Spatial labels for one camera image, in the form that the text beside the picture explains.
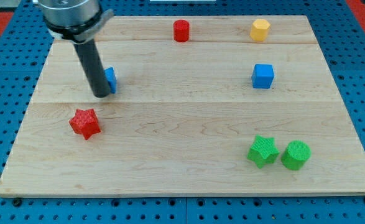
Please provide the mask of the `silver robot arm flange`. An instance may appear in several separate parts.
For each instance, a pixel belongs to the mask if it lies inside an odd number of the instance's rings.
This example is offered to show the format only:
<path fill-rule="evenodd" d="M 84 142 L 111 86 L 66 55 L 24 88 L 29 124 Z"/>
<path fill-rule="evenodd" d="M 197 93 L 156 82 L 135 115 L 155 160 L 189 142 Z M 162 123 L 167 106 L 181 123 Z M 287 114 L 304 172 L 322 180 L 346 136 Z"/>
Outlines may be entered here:
<path fill-rule="evenodd" d="M 98 0 L 33 0 L 54 39 L 85 44 L 113 16 L 112 9 L 104 10 Z"/>

